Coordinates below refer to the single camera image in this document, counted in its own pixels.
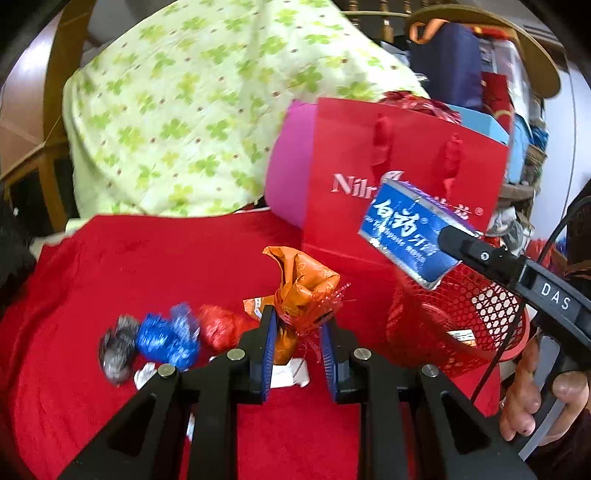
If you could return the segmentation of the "person's right hand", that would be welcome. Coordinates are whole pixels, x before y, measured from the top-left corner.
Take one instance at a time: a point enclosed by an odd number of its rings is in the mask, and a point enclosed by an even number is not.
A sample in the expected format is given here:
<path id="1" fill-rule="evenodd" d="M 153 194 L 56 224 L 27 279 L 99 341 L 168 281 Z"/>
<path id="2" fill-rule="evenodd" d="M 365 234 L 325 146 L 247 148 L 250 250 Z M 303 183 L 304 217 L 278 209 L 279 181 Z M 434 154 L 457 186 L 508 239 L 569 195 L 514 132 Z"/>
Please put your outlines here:
<path id="1" fill-rule="evenodd" d="M 519 361 L 515 380 L 509 387 L 500 417 L 500 433 L 511 441 L 517 434 L 530 436 L 536 427 L 533 415 L 542 400 L 534 382 L 539 363 L 539 347 L 536 339 L 528 342 Z M 553 383 L 553 395 L 565 406 L 562 413 L 540 442 L 544 446 L 561 439 L 589 404 L 589 378 L 586 372 L 569 371 L 559 375 Z"/>

